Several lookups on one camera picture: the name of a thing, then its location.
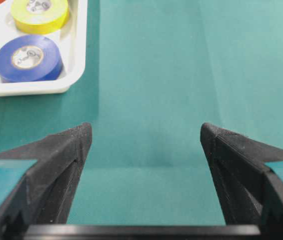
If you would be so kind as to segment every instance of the textured black surface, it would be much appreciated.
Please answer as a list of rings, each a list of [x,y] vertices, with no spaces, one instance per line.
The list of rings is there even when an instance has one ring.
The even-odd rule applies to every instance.
[[[200,141],[226,223],[283,228],[283,182],[264,164],[283,161],[283,150],[209,123]]]
[[[0,160],[37,160],[0,206],[0,236],[3,226],[66,223],[91,143],[92,128],[84,123],[0,153]]]

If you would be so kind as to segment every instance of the black plastic bar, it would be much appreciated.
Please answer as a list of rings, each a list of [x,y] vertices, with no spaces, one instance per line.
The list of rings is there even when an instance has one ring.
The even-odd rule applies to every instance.
[[[265,239],[257,225],[89,226],[31,225],[14,240],[248,240]]]

